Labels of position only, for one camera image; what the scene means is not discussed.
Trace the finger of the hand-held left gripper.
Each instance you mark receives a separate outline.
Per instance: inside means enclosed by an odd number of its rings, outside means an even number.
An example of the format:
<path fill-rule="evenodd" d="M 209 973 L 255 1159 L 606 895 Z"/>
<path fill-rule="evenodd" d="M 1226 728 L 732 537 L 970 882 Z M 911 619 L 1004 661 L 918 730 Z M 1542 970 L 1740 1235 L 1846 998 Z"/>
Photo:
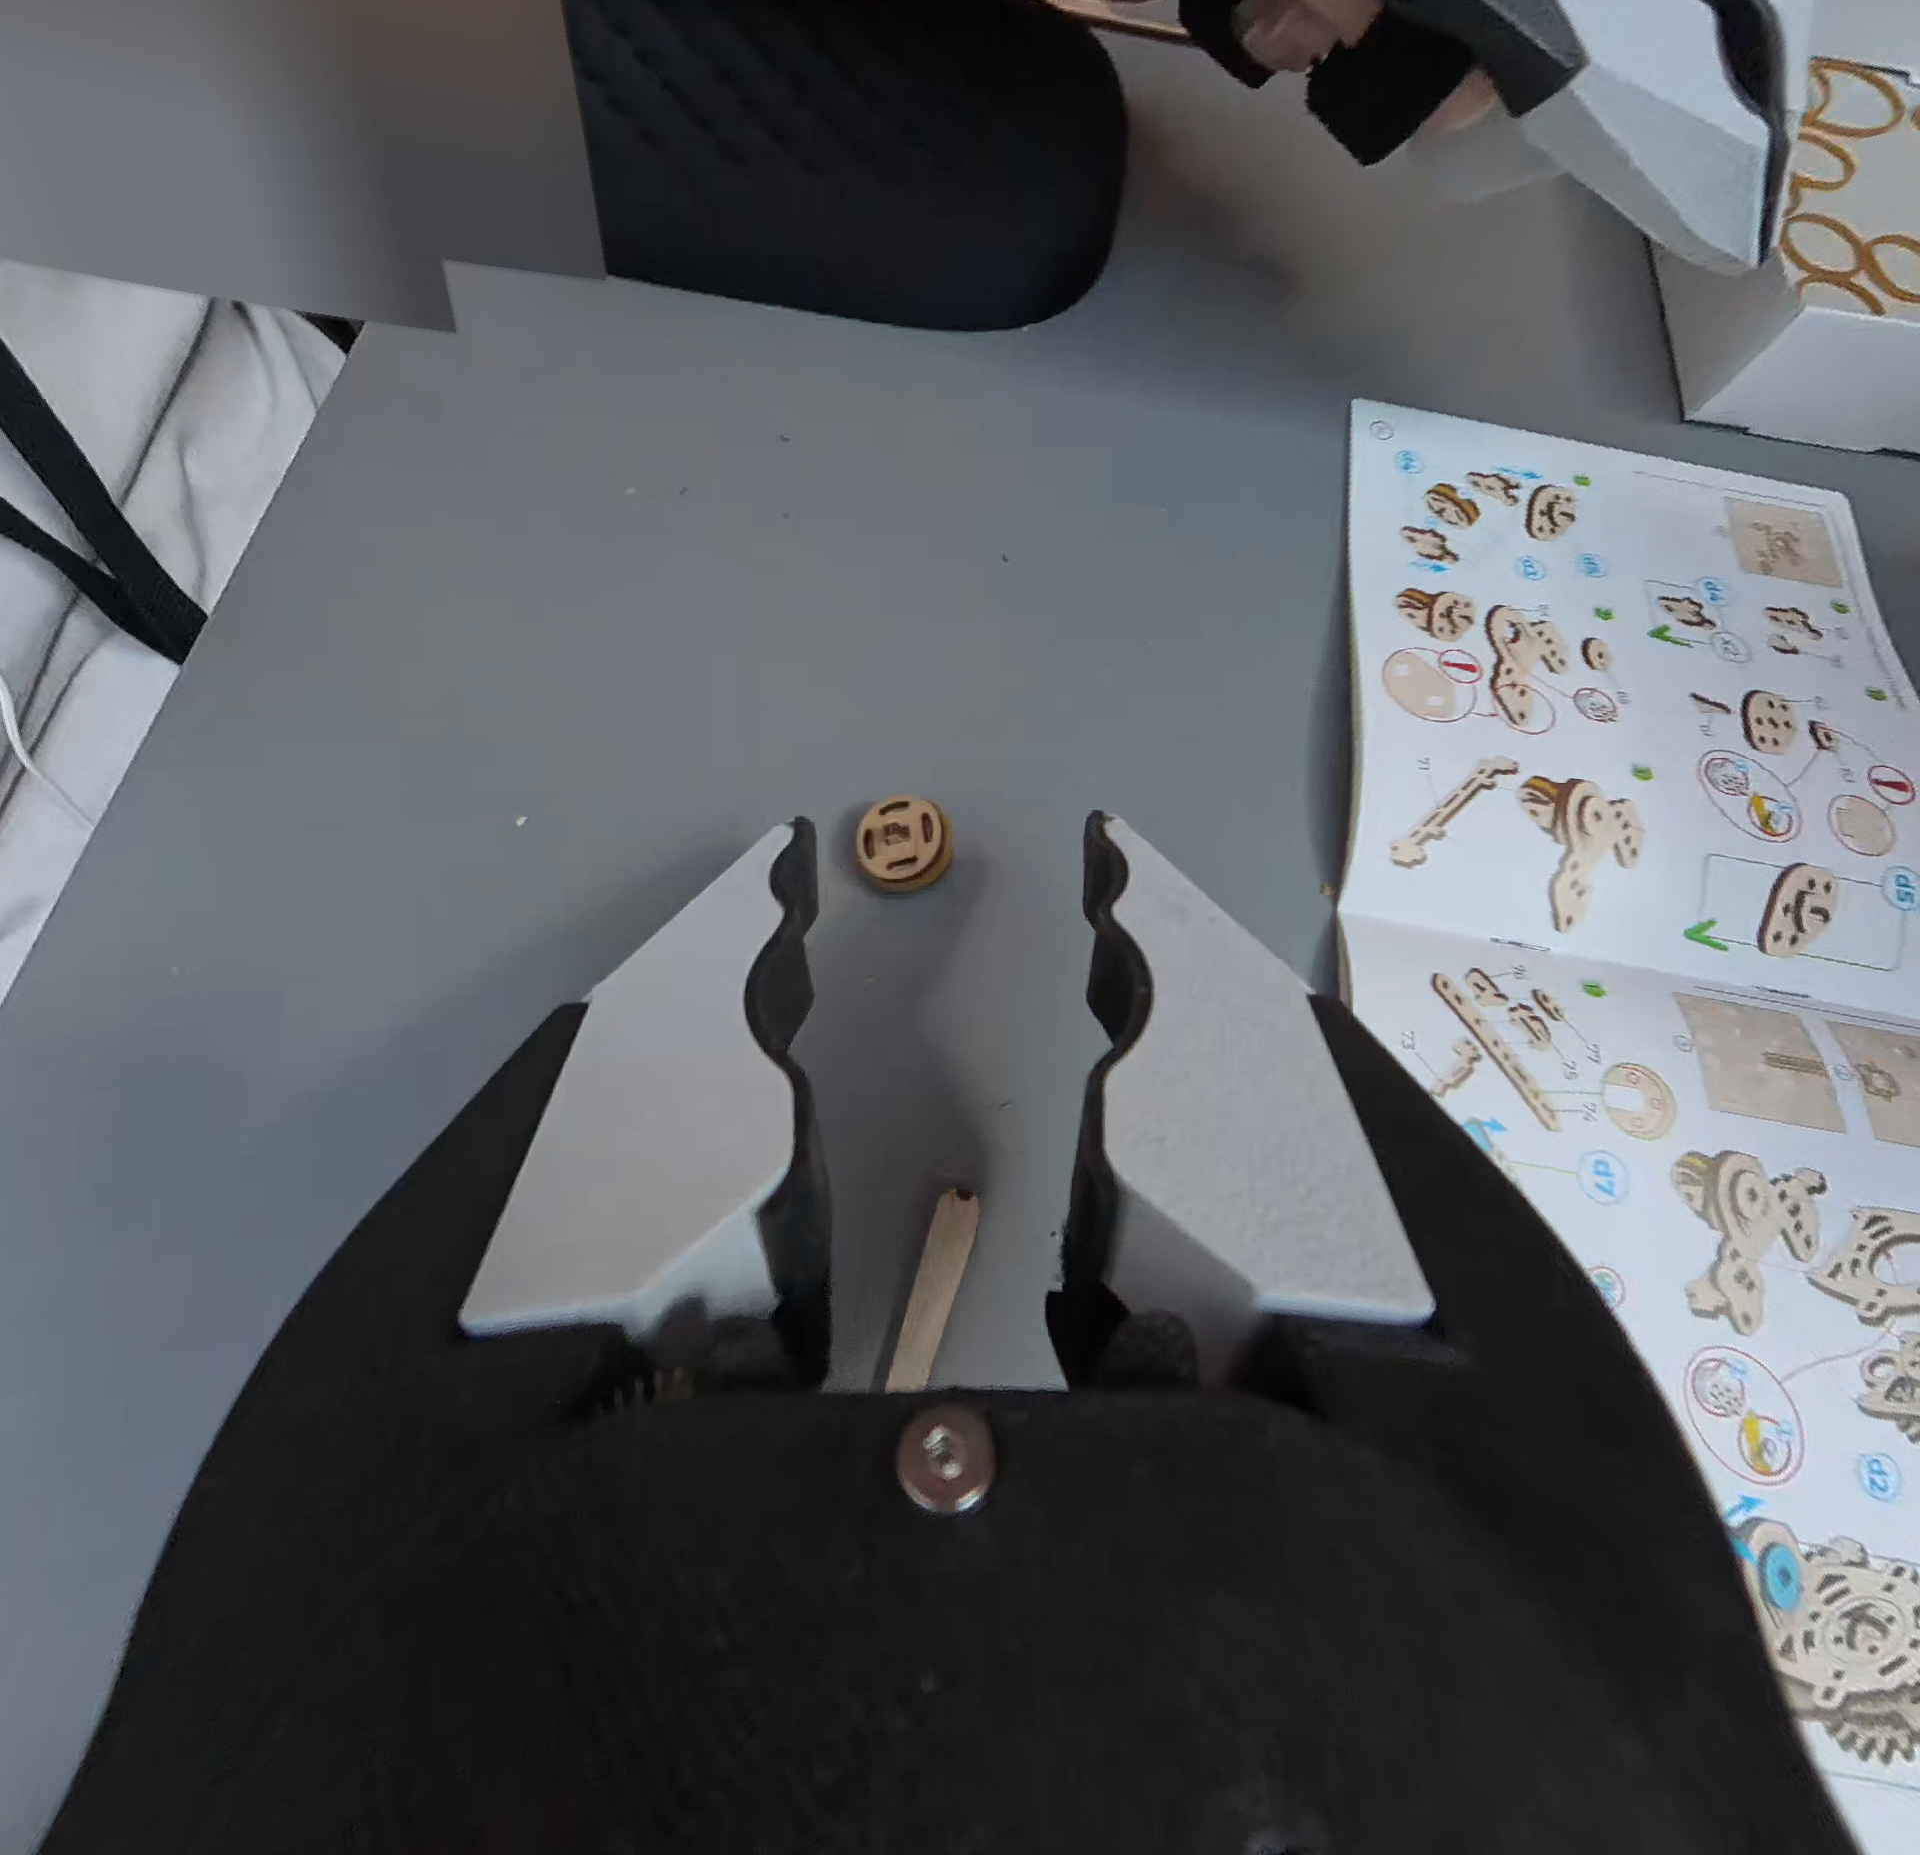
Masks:
<path fill-rule="evenodd" d="M 1417 135 L 1463 201 L 1569 176 L 1715 274 L 1776 244 L 1795 135 L 1795 0 L 1417 0 L 1446 16 L 1489 109 Z"/>

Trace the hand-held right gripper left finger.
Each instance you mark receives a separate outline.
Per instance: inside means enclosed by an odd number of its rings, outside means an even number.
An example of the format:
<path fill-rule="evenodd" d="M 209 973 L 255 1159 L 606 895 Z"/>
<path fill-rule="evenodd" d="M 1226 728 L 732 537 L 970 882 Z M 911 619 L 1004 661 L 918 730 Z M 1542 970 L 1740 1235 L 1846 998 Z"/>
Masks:
<path fill-rule="evenodd" d="M 468 1338 L 601 1324 L 655 1372 L 742 1338 L 824 1383 L 832 1190 L 793 1052 L 819 904 L 797 817 L 590 990 L 463 1296 Z"/>

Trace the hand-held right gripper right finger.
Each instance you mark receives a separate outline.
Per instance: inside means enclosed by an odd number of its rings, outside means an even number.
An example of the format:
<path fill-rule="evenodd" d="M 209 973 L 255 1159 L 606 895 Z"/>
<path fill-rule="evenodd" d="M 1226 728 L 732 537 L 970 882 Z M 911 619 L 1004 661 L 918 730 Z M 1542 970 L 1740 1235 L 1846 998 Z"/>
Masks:
<path fill-rule="evenodd" d="M 1101 1032 L 1047 1299 L 1071 1389 L 1122 1332 L 1199 1389 L 1280 1324 L 1413 1332 L 1434 1296 L 1312 990 L 1113 813 L 1085 818 L 1085 1006 Z"/>

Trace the round wooden model part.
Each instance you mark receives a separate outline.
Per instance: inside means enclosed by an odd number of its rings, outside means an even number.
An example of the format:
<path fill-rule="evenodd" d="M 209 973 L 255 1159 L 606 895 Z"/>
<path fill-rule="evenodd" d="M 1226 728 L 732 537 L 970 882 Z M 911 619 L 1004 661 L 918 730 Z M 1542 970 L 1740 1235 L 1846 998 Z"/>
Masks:
<path fill-rule="evenodd" d="M 950 817 L 923 793 L 875 801 L 853 828 L 856 877 L 879 894 L 937 884 L 956 859 Z"/>

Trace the person's left hand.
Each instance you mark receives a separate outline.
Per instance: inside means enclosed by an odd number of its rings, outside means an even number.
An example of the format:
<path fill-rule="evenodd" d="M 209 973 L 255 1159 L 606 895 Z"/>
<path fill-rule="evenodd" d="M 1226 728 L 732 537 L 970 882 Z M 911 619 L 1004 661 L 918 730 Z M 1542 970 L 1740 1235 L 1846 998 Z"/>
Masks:
<path fill-rule="evenodd" d="M 1397 0 L 1174 0 L 1178 35 L 1243 88 L 1305 85 L 1309 115 L 1351 163 L 1381 167 L 1503 112 L 1463 44 L 1417 30 Z"/>

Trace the white cardboard box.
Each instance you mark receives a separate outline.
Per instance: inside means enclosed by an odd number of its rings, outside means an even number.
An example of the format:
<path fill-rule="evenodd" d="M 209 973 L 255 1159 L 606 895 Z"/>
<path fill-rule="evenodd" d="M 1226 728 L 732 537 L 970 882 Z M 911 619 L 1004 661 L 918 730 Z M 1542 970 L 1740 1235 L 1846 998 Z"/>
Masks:
<path fill-rule="evenodd" d="M 1916 324 L 1799 304 L 1781 246 L 1748 274 L 1658 250 L 1654 274 L 1690 423 L 1916 457 Z"/>

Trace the thin wooden stick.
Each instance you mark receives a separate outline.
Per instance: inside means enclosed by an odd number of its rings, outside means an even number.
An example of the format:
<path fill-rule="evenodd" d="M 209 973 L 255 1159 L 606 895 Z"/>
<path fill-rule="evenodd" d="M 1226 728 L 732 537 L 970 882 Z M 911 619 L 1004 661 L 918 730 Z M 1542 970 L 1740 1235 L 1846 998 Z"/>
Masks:
<path fill-rule="evenodd" d="M 923 1255 L 899 1318 L 899 1338 L 885 1373 L 887 1396 L 930 1389 L 957 1289 L 964 1286 L 975 1229 L 979 1198 L 964 1189 L 944 1190 L 927 1224 Z"/>

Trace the assembly instruction booklet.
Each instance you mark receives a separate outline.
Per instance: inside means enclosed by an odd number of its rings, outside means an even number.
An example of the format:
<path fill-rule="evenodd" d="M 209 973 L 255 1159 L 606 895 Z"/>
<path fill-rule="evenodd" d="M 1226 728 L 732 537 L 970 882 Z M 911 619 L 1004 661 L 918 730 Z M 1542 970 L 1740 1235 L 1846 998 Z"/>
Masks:
<path fill-rule="evenodd" d="M 1916 1817 L 1916 692 L 1838 493 L 1356 400 L 1351 1013 L 1640 1348 Z"/>

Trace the black padded chair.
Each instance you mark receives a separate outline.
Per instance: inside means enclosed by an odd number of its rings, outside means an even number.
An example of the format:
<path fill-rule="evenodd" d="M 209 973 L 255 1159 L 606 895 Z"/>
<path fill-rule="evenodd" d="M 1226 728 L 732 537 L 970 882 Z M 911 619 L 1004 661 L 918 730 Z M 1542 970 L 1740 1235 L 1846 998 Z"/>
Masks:
<path fill-rule="evenodd" d="M 562 0 L 606 277 L 906 331 L 1100 283 L 1131 122 L 1040 0 Z"/>

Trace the light grey cloth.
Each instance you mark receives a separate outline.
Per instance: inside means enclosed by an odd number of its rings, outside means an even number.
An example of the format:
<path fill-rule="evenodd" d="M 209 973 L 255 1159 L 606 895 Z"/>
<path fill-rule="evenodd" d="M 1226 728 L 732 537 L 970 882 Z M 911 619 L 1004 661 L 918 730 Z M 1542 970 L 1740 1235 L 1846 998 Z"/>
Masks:
<path fill-rule="evenodd" d="M 5 986 L 344 369 L 336 331 L 5 264 Z"/>

